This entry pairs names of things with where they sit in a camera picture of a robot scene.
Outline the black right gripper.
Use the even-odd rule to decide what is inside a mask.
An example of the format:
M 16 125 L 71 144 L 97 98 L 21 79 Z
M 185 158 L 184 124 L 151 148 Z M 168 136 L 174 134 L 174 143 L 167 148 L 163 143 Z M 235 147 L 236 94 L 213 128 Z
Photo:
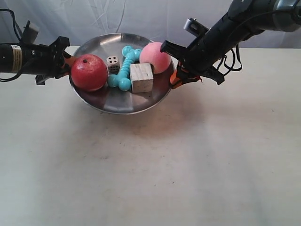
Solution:
M 161 52 L 178 60 L 169 79 L 171 89 L 187 83 L 202 82 L 201 77 L 212 79 L 218 85 L 225 81 L 225 76 L 213 66 L 223 57 L 224 52 L 220 48 L 207 48 L 203 39 L 195 39 L 187 48 L 166 40 L 161 45 Z

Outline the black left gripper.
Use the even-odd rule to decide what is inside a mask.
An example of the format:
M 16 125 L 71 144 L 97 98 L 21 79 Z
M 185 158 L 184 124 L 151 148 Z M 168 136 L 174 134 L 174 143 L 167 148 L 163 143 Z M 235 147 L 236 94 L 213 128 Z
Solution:
M 23 73 L 35 75 L 36 85 L 45 85 L 48 79 L 60 79 L 69 75 L 76 57 L 65 51 L 70 46 L 67 37 L 60 36 L 52 44 L 22 46 Z

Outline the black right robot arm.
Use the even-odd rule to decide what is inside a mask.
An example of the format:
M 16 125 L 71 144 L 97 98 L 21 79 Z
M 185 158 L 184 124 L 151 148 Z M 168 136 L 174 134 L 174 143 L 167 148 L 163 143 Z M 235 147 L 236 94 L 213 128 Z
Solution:
M 195 18 L 186 21 L 184 29 L 195 40 L 187 47 L 164 41 L 161 52 L 178 60 L 169 83 L 172 89 L 197 82 L 202 77 L 218 85 L 227 73 L 219 71 L 214 63 L 220 61 L 228 72 L 242 67 L 226 65 L 226 54 L 231 51 L 233 60 L 240 62 L 239 43 L 264 31 L 294 32 L 301 27 L 301 2 L 299 0 L 234 0 L 225 15 L 211 28 Z

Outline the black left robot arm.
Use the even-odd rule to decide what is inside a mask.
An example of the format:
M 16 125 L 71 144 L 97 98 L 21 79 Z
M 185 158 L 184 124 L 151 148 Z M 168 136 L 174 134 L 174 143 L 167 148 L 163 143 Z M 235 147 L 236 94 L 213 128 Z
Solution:
M 0 71 L 14 73 L 1 82 L 18 79 L 22 74 L 35 75 L 36 85 L 45 85 L 48 79 L 60 79 L 70 74 L 76 57 L 66 52 L 70 46 L 67 37 L 58 37 L 51 45 L 6 44 L 0 45 Z

